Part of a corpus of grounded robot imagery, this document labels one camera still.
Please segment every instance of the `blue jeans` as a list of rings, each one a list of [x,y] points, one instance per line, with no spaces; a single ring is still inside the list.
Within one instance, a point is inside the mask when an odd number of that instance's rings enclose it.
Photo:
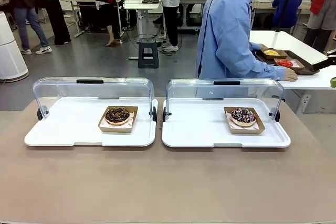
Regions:
[[[29,49],[29,40],[26,27],[26,20],[29,21],[30,26],[36,32],[38,38],[41,41],[42,47],[48,47],[49,43],[44,35],[44,32],[38,22],[37,14],[34,8],[14,8],[14,16],[16,24],[19,28],[19,35],[22,42],[22,49]]]

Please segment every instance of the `white tray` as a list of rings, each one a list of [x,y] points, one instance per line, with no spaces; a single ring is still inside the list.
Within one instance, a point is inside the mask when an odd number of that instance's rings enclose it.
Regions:
[[[149,98],[73,98],[58,100],[47,118],[37,122],[25,137],[29,146],[134,146],[153,143],[156,122],[149,116]],[[105,133],[98,128],[108,106],[138,106],[132,133]]]
[[[225,106],[254,108],[266,129],[260,135],[232,134],[226,122]],[[290,145],[287,133],[280,123],[271,119],[269,108],[258,99],[173,98],[169,100],[169,112],[172,115],[162,127],[162,141],[169,147],[285,148]]]

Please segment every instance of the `cardboard box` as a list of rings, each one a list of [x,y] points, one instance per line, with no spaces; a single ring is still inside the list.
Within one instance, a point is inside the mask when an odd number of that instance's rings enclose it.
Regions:
[[[231,112],[237,108],[242,108],[242,109],[248,109],[251,110],[254,115],[256,115],[257,118],[257,122],[256,124],[258,125],[259,129],[255,129],[255,130],[250,130],[250,129],[244,129],[244,127],[240,127],[238,125],[236,125],[230,118],[228,118],[227,114],[229,113],[231,115]],[[254,108],[247,108],[247,107],[224,107],[224,113],[225,113],[225,118],[226,118],[226,122],[227,125],[230,129],[230,132],[232,134],[253,134],[253,135],[259,135],[261,134],[264,130],[265,130],[265,126],[262,123],[258,113],[256,112],[256,110]],[[235,125],[237,127],[240,127],[241,129],[235,129],[232,127],[232,125]]]
[[[267,50],[273,50],[273,51],[277,52],[279,55],[267,55],[267,54],[265,54],[265,51],[267,51]],[[277,59],[286,59],[288,57],[288,54],[286,54],[284,51],[277,50],[277,49],[274,49],[274,48],[262,49],[261,52],[263,52],[262,54],[268,60],[275,59],[275,58],[277,58]]]
[[[120,127],[115,127],[115,128],[106,128],[106,127],[101,127],[100,124],[102,122],[102,120],[105,119],[105,115],[106,113],[110,110],[110,109],[113,109],[113,108],[117,108],[117,107],[124,107],[125,109],[127,109],[130,114],[131,113],[134,113],[134,117],[133,117],[133,121],[132,121],[132,127],[131,128],[128,128],[128,129],[122,129]],[[99,120],[99,123],[98,123],[98,127],[99,129],[102,131],[102,132],[116,132],[116,133],[131,133],[132,132],[132,129],[133,129],[133,126],[134,126],[134,123],[135,123],[135,118],[136,117],[136,114],[138,112],[138,107],[134,107],[134,106],[108,106],[107,109],[105,110],[103,116],[101,117],[101,119]]]
[[[278,65],[279,60],[283,60],[283,59],[279,59],[279,58],[274,59],[276,65]],[[303,69],[305,69],[305,66],[298,60],[289,59],[289,58],[287,58],[286,60],[289,60],[293,63],[293,67],[290,67],[290,69],[294,70],[295,72],[301,72]]]

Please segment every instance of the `blue jacket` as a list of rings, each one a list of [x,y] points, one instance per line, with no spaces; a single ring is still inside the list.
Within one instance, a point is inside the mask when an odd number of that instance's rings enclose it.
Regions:
[[[256,60],[249,42],[251,0],[207,0],[198,38],[196,76],[201,79],[272,78],[283,80],[285,69]]]
[[[285,1],[286,0],[274,0],[272,4],[273,7],[277,7],[277,11],[275,12],[275,15],[273,18],[274,27],[277,27],[279,24],[281,13],[285,5]],[[296,24],[296,22],[298,21],[297,11],[301,3],[302,3],[302,0],[289,0],[288,1],[286,13],[284,15],[284,18],[281,24],[282,28],[289,28]]]

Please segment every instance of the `light blue button-up shirt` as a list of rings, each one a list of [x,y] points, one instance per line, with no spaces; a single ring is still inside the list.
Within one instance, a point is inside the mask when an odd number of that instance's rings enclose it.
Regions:
[[[285,76],[283,67],[273,67],[260,62],[251,52],[251,50],[260,50],[260,45],[249,42],[250,2],[251,0],[208,0],[206,2],[198,38],[197,77],[201,63],[199,76],[201,79],[283,80]]]

